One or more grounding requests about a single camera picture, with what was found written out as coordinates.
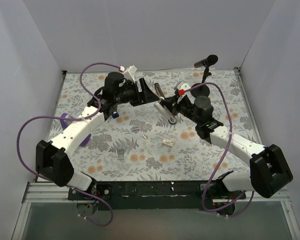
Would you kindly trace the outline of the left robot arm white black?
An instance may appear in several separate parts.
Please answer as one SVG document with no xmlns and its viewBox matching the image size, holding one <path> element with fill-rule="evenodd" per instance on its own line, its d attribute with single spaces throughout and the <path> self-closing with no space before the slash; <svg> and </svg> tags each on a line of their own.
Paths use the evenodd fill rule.
<svg viewBox="0 0 300 240">
<path fill-rule="evenodd" d="M 117 111 L 118 105 L 129 103 L 135 107 L 158 100 L 159 97 L 143 78 L 133 82 L 122 73 L 110 72 L 104 86 L 94 93 L 78 121 L 73 121 L 50 141 L 42 140 L 37 144 L 36 172 L 59 187 L 79 189 L 79 194 L 85 200 L 93 199 L 97 191 L 92 184 L 92 177 L 76 170 L 70 161 L 71 156 L 94 129 Z"/>
</svg>

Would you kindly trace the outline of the blue stapler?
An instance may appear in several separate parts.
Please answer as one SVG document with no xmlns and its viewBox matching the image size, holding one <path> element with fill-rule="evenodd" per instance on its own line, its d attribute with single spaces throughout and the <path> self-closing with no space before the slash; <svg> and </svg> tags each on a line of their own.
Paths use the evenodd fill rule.
<svg viewBox="0 0 300 240">
<path fill-rule="evenodd" d="M 119 115 L 119 113 L 118 113 L 117 111 L 114 111 L 114 112 L 111 114 L 111 116 L 112 116 L 113 119 L 116 119 L 116 118 L 118 118 L 120 115 Z"/>
</svg>

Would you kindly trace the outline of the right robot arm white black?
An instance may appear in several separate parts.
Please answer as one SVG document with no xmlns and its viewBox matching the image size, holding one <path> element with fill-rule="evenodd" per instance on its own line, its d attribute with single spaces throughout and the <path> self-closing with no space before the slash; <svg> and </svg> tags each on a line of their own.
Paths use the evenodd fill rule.
<svg viewBox="0 0 300 240">
<path fill-rule="evenodd" d="M 227 199 L 235 191 L 255 191 L 270 198 L 293 180 L 293 174 L 281 150 L 275 144 L 264 146 L 232 133 L 213 118 L 213 106 L 206 96 L 191 102 L 187 96 L 174 96 L 154 104 L 171 124 L 181 114 L 193 121 L 197 135 L 208 143 L 227 150 L 249 166 L 249 171 L 230 171 L 217 178 L 217 195 Z"/>
</svg>

